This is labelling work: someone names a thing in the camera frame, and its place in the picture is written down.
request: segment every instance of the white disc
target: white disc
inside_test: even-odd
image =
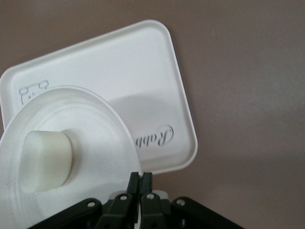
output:
[[[19,183],[22,144],[33,130],[63,132],[73,159],[62,186],[24,193]],[[0,141],[1,227],[28,228],[86,198],[105,203],[112,192],[126,189],[134,171],[141,166],[132,137],[103,99],[72,86],[47,90],[20,109]]]

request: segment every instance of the white plastic tray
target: white plastic tray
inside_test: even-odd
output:
[[[9,68],[0,80],[4,128],[28,100],[60,85],[86,88],[120,115],[143,171],[181,169],[197,139],[166,27],[142,21]]]

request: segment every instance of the white plastic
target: white plastic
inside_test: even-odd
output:
[[[72,147],[69,177],[60,187],[25,193],[19,183],[22,145],[29,131],[64,133]],[[99,96],[75,87],[47,90],[29,101],[0,141],[1,228],[28,228],[86,198],[106,203],[140,171],[137,149],[115,111]]]
[[[21,155],[19,182],[26,193],[60,187],[69,175],[72,148],[64,133],[30,131]]]
[[[5,128],[22,104],[60,85],[86,88],[115,109],[132,134],[144,171],[169,172],[194,159],[197,139],[163,24],[142,21],[9,68],[0,80]]]

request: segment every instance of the white plastic lid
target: white plastic lid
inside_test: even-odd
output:
[[[30,131],[64,133],[72,147],[68,179],[58,188],[26,193],[20,187],[20,161]],[[82,88],[54,88],[29,101],[0,141],[1,228],[30,227],[86,198],[106,203],[126,190],[130,173],[141,166],[127,127],[99,96]]]

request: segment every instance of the screw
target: screw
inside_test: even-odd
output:
[[[127,199],[127,196],[121,196],[120,197],[120,200],[126,200]]]
[[[147,194],[146,198],[148,198],[148,199],[154,199],[154,195],[153,195],[152,193]]]
[[[90,202],[87,204],[88,207],[92,208],[95,205],[95,202]]]
[[[176,202],[179,206],[184,206],[185,205],[185,201],[183,199],[179,199]]]

